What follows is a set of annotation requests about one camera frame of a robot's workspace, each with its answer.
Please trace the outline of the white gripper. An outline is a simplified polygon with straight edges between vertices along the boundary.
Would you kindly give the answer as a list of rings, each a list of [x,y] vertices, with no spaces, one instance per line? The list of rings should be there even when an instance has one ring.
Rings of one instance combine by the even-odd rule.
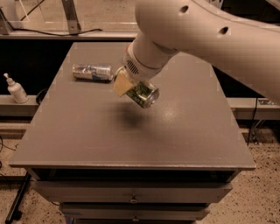
[[[140,31],[124,54],[124,66],[115,72],[113,90],[118,96],[125,95],[139,81],[150,80],[160,73],[177,53],[152,42]]]

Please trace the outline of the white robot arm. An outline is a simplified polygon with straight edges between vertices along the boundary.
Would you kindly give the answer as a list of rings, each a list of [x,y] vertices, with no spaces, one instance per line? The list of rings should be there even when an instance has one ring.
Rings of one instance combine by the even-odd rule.
[[[123,57],[114,91],[122,96],[188,53],[280,102],[280,31],[273,24],[236,17],[206,0],[136,0],[136,38]]]

